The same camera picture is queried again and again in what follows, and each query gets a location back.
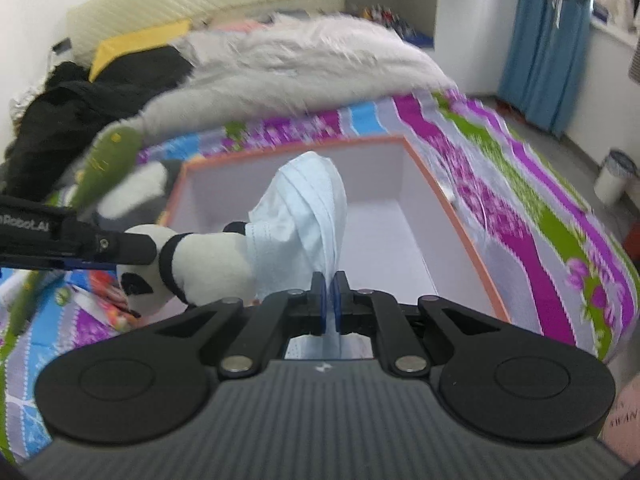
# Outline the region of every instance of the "yellow pillow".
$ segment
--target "yellow pillow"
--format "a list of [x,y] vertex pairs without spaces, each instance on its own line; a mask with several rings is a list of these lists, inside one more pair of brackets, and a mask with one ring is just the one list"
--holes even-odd
[[117,57],[166,45],[169,41],[184,36],[190,28],[191,20],[180,20],[160,27],[143,28],[136,32],[101,41],[95,51],[94,62],[89,72],[89,81],[93,82],[98,74]]

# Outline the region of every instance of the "white trash bin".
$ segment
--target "white trash bin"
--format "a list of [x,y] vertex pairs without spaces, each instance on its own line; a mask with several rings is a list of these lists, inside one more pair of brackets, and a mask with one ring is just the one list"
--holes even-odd
[[596,196],[604,205],[614,205],[620,200],[626,184],[637,171],[636,164],[626,153],[611,150],[604,160],[600,176],[593,187]]

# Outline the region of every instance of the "white fluffy blanket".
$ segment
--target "white fluffy blanket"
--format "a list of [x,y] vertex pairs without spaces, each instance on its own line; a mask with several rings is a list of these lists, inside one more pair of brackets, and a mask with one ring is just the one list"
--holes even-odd
[[194,64],[187,83],[127,121],[146,145],[229,121],[297,116],[417,88],[453,88],[423,51],[348,16],[283,20],[250,33],[212,30],[174,43]]

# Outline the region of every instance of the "blue curtain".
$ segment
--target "blue curtain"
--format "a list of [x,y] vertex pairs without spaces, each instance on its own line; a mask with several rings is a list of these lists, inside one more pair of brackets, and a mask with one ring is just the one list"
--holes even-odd
[[498,97],[529,123],[561,137],[574,110],[584,69],[590,3],[562,4],[560,28],[549,0],[519,0]]

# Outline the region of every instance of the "green plush toy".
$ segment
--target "green plush toy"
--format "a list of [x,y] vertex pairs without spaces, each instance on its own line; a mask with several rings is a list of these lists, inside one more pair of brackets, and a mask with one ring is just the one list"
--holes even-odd
[[[142,135],[133,128],[117,126],[106,132],[91,150],[84,169],[79,171],[78,188],[69,207],[82,212],[116,187],[135,166],[141,146]],[[32,270],[25,279],[10,308],[9,336],[23,333],[33,319],[47,272]]]

